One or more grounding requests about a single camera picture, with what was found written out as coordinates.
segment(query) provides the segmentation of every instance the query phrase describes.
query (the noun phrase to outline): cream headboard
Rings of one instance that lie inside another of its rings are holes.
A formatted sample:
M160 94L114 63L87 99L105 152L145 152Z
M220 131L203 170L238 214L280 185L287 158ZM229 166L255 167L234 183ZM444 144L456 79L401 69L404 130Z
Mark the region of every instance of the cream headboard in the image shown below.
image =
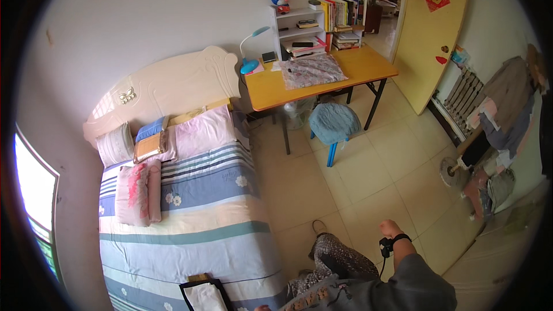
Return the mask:
M238 58L211 45L161 60L121 79L98 103L82 129L94 139L128 121L133 134L165 115L179 115L225 98L240 97Z

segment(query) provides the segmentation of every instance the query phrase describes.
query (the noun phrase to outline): person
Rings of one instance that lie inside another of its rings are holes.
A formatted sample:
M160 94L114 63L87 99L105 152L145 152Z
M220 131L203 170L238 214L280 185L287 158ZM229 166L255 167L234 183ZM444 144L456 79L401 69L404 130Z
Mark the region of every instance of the person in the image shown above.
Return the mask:
M455 310L455 289L434 273L417 254L411 240L392 220L379 225L393 244L394 275L383 282L373 262L343 245L320 220L313 221L317 238L309 253L315 270L291 280L282 311L299 310ZM271 311L267 305L255 311Z

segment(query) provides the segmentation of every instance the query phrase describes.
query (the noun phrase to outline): doorway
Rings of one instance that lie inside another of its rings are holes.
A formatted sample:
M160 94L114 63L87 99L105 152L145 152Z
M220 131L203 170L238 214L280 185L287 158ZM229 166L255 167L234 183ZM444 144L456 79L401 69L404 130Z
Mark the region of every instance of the doorway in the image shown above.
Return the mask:
M366 6L371 0L365 0L365 17ZM395 56L395 48L401 31L401 22L403 21L404 6L402 0L377 0L377 5L383 8L382 17L380 19L380 28L378 32L365 33L362 41L377 51L380 55L393 61Z

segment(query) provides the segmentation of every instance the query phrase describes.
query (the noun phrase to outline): blue desk lamp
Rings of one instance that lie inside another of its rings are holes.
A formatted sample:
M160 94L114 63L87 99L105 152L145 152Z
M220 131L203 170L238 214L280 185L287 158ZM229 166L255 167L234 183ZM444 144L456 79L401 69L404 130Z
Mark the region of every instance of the blue desk lamp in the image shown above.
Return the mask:
M246 74L248 72L252 72L259 65L259 61L257 59L253 59L253 60L250 60L250 61L246 60L245 55L244 55L244 51L242 51L242 45L244 44L244 42L248 38L258 36L259 34L261 34L262 32L264 32L266 30L269 30L269 27L259 28L258 30L254 31L253 34L251 34L250 36L248 36L244 40L242 40L242 42L240 43L240 53L242 54L242 64L243 64L242 67L240 68L240 73L241 74Z

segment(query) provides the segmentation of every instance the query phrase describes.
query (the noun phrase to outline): stool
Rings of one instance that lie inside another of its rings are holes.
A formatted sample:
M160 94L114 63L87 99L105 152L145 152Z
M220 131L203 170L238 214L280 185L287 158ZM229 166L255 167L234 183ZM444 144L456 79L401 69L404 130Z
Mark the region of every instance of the stool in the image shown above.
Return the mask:
M348 106L326 103L319 104L309 116L311 139L315 135L326 145L330 146L327 167L332 167L338 142L349 141L349 136L361 130L361 123L357 114Z

